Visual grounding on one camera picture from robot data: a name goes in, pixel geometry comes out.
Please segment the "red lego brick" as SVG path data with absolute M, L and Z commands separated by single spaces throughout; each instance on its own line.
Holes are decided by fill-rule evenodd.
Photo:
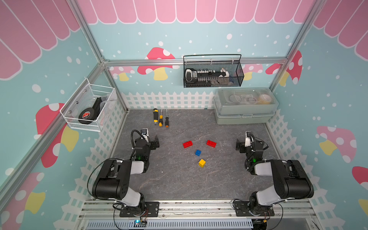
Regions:
M 215 147 L 216 147 L 216 145 L 217 145 L 217 143 L 216 143 L 216 142 L 213 142 L 213 141 L 211 141 L 211 140 L 208 140 L 208 141 L 207 141 L 207 145 L 208 145 L 208 146 L 210 146 L 210 147 L 212 147 L 212 148 L 215 148 Z
M 183 147 L 186 149 L 186 148 L 189 148 L 193 146 L 193 142 L 192 141 L 187 141 L 185 143 L 183 143 Z

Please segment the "yellow lego brick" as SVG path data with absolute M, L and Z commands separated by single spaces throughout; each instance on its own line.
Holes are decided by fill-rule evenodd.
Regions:
M 198 165 L 201 167 L 201 168 L 204 168 L 204 166 L 206 165 L 206 161 L 201 159 L 199 162 L 198 162 Z

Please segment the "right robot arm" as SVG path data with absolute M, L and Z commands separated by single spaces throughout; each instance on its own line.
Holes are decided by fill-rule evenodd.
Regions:
M 265 160 L 263 153 L 268 144 L 254 136 L 245 134 L 245 141 L 236 141 L 236 150 L 246 155 L 244 167 L 252 175 L 270 176 L 273 185 L 251 194 L 249 200 L 235 199 L 232 202 L 238 217 L 264 217 L 275 215 L 273 206 L 290 199 L 311 198 L 314 195 L 312 183 L 298 160 Z

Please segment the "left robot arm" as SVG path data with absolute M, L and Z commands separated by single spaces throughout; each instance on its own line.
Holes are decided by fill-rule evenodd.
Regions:
M 160 147 L 157 136 L 150 139 L 147 129 L 131 131 L 132 154 L 128 160 L 109 158 L 102 162 L 90 190 L 100 200 L 113 200 L 120 217 L 156 217 L 158 202 L 146 202 L 142 193 L 129 187 L 130 176 L 146 173 L 150 152 Z

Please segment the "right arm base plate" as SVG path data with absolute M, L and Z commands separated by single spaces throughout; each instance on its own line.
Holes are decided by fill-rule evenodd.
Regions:
M 261 206 L 257 202 L 235 199 L 232 202 L 237 217 L 269 218 L 275 215 L 272 206 Z

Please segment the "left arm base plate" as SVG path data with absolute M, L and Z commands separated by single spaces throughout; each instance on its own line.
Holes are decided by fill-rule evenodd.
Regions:
M 159 202 L 145 202 L 140 203 L 137 207 L 123 207 L 119 216 L 121 218 L 128 217 L 158 217 Z

